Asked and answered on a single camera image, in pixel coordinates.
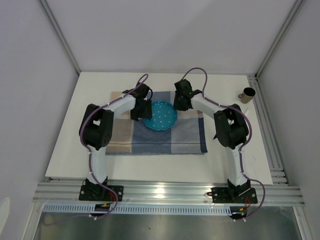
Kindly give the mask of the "brown mug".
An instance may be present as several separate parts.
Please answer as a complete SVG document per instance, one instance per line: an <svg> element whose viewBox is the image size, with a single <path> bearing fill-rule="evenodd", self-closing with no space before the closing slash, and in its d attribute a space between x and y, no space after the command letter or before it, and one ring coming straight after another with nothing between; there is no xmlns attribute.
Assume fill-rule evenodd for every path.
<svg viewBox="0 0 320 240"><path fill-rule="evenodd" d="M255 95L256 91L253 88L246 87L243 89L242 93L238 95L238 98L242 104L247 104L254 98Z"/></svg>

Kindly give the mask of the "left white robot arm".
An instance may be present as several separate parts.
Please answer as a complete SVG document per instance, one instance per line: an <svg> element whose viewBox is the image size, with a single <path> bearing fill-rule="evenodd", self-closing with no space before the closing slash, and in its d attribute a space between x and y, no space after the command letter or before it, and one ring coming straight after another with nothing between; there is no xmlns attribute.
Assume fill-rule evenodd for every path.
<svg viewBox="0 0 320 240"><path fill-rule="evenodd" d="M129 111L134 121L152 117L152 101L147 97L153 94L149 86L139 83L131 90L125 90L122 95L102 106L89 104L79 130L81 144L87 148L89 156L89 173L87 181L93 186L90 194L101 201L111 189L105 184L106 147L111 141L114 119Z"/></svg>

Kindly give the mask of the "teal dotted plate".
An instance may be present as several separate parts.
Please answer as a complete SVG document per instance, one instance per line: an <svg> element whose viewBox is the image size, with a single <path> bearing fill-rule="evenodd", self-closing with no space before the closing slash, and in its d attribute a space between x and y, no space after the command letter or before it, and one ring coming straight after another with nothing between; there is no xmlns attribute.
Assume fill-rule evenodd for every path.
<svg viewBox="0 0 320 240"><path fill-rule="evenodd" d="M154 101L151 104L151 118L143 118L145 126L153 131L166 131L173 127L178 119L178 112L166 101Z"/></svg>

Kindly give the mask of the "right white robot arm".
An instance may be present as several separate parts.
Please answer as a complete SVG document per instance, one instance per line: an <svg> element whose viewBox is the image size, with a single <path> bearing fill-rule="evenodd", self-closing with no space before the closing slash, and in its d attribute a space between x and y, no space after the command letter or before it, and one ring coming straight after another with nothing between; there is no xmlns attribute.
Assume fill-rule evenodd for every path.
<svg viewBox="0 0 320 240"><path fill-rule="evenodd" d="M251 127L247 117L237 104L220 105L209 99L199 89L193 90L191 83L182 79L174 84L173 108L178 111L195 109L214 120L215 136L224 147L228 162L226 193L232 203L240 202L251 189L251 182L244 174L242 148L247 142Z"/></svg>

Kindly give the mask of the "blue beige checked cloth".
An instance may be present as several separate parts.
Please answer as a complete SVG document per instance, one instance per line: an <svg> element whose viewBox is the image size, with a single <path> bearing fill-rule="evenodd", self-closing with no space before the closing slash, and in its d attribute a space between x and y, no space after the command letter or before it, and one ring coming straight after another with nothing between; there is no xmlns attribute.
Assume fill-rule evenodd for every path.
<svg viewBox="0 0 320 240"><path fill-rule="evenodd" d="M175 124L155 131L126 111L113 122L107 155L162 155L207 153L203 113L194 109L178 111Z"/></svg>

